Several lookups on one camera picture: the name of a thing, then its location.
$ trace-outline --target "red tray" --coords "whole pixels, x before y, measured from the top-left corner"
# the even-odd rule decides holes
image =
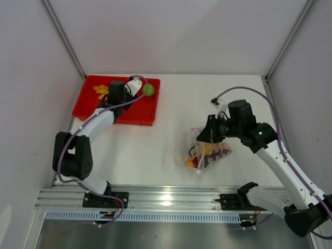
[[[116,76],[97,76],[89,75],[85,80],[81,93],[77,99],[73,110],[73,116],[79,118],[81,121],[85,121],[94,112],[96,107],[100,104],[97,94],[93,87],[99,85],[109,86],[112,80],[122,80],[127,83],[128,77],[116,77]],[[147,79],[149,84],[155,87],[155,95],[152,97],[143,97],[142,99],[134,102],[128,111],[123,111],[123,114],[118,118],[116,123],[125,123],[128,125],[139,126],[152,126],[155,121],[160,80]]]

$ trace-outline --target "green ball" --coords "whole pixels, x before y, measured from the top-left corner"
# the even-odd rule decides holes
[[[147,84],[145,84],[143,86],[142,92],[145,93],[147,89]],[[149,89],[147,90],[147,93],[145,94],[145,96],[147,97],[152,97],[153,95],[155,95],[155,87],[151,84],[149,84]]]

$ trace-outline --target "clear plastic bag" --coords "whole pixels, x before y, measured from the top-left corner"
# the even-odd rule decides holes
[[[200,132],[200,129],[192,129],[184,134],[173,154],[175,164],[191,167],[198,174],[205,172],[215,162],[225,158],[232,152],[226,143],[210,144],[198,142],[196,138]]]

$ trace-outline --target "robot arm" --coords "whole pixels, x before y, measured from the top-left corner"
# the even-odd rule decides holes
[[[107,102],[102,102],[97,107],[87,119],[84,129],[80,127],[70,132],[59,132],[57,134],[54,145],[53,170],[58,171],[61,152],[68,139],[76,133],[62,159],[61,174],[74,179],[82,187],[97,194],[112,195],[110,183],[99,178],[92,168],[93,161],[90,144],[101,132],[120,117],[124,109],[128,110],[130,105],[119,105],[136,99],[141,87],[142,82],[136,77],[129,78],[127,84],[122,81],[112,81],[109,85]]]
[[[213,99],[211,103],[221,113],[226,111],[225,105]],[[198,141],[219,143],[226,137],[237,137],[241,143],[251,149],[262,159],[278,177],[287,189],[290,199],[278,196],[271,191],[253,184],[247,191],[248,201],[254,206],[260,206],[285,219],[290,229],[304,237],[319,225],[328,220],[328,213],[318,201],[323,200],[332,209],[332,195],[325,195],[302,171],[298,164],[287,153],[289,160],[314,194],[299,179],[299,176],[282,157],[274,129],[266,123],[257,123],[250,104],[246,100],[237,100],[228,104],[230,118],[225,115],[209,115],[203,131],[197,137]]]

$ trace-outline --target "black bracket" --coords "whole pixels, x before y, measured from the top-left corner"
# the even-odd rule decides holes
[[[53,170],[58,171],[58,162],[63,147],[71,137],[69,132],[59,132],[56,135],[53,154]],[[75,136],[69,144],[68,149],[75,148],[75,154],[65,152],[61,163],[61,174],[64,176],[73,176],[83,181],[92,170],[93,161],[90,146],[90,139],[86,136]]]
[[[246,194],[256,186],[258,186],[257,183],[247,183],[238,189],[238,193],[221,193],[219,199],[215,201],[220,202],[222,210],[225,211],[255,211],[255,207],[250,204]]]
[[[128,192],[112,192],[112,196],[122,200],[125,209],[128,207]],[[111,198],[102,198],[92,193],[85,193],[83,200],[83,208],[116,209],[117,203]]]

